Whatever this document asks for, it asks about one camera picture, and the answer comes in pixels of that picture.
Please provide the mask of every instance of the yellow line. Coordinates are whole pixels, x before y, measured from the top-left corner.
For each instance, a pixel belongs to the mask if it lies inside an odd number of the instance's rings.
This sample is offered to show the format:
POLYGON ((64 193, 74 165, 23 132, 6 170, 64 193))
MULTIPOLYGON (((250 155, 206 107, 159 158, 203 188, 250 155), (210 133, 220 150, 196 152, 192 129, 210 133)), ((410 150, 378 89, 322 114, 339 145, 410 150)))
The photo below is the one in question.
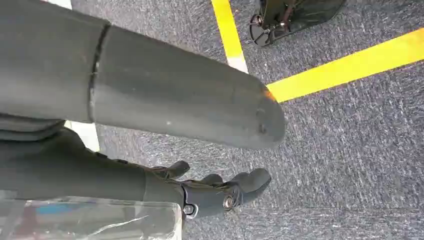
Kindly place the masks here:
POLYGON ((424 28, 268 84, 278 102, 424 60, 424 28))
POLYGON ((247 72, 245 57, 229 0, 211 0, 211 2, 228 64, 240 71, 247 72))

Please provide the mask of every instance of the clear plastic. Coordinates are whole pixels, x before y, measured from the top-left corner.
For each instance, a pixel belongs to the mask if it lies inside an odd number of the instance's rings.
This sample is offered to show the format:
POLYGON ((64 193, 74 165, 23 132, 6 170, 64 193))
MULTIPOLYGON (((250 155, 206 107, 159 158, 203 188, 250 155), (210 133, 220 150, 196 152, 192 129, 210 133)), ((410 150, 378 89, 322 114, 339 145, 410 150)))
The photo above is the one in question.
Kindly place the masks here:
POLYGON ((180 206, 68 196, 19 200, 0 190, 0 240, 181 240, 180 206))

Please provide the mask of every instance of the yellow floor tape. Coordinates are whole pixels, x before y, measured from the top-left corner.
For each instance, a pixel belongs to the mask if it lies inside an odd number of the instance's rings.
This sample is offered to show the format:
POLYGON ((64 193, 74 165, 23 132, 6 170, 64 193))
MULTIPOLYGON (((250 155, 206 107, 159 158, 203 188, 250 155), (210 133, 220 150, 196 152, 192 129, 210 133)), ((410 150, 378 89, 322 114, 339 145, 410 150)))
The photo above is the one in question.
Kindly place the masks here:
POLYGON ((424 60, 424 28, 268 84, 284 102, 424 60))
POLYGON ((248 73, 229 0, 211 0, 228 65, 248 73))
MULTIPOLYGON (((229 0, 211 0, 228 64, 245 64, 229 0)), ((270 92, 284 102, 424 59, 424 28, 358 51, 271 84, 270 92)))

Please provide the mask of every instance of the gray carpet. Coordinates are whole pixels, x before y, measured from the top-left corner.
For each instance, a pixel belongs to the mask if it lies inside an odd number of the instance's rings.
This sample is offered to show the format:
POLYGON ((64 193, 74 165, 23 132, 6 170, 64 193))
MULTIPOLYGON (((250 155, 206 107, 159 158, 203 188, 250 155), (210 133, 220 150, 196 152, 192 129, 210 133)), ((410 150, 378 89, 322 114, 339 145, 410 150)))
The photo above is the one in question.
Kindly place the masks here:
MULTIPOLYGON (((72 0, 74 9, 225 62, 209 0, 72 0)), ((231 0, 249 72, 271 83, 424 27, 423 0, 347 0, 328 23, 256 47, 253 0, 231 0)), ((188 178, 263 167, 255 202, 189 221, 186 240, 424 239, 424 62, 284 102, 285 142, 269 150, 97 126, 102 152, 188 178)))

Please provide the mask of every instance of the robotic hand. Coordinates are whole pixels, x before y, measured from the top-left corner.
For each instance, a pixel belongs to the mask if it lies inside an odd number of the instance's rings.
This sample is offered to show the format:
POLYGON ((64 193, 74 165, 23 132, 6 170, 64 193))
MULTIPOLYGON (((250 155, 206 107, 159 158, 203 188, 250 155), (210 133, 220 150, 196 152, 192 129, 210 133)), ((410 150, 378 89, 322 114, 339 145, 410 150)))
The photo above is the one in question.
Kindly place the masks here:
POLYGON ((188 219, 201 218, 227 212, 253 201, 267 188, 271 176, 267 170, 257 168, 251 173, 241 172, 228 182, 218 174, 209 174, 202 180, 174 181, 190 169, 185 161, 172 166, 150 168, 165 182, 180 185, 184 192, 183 213, 188 219))

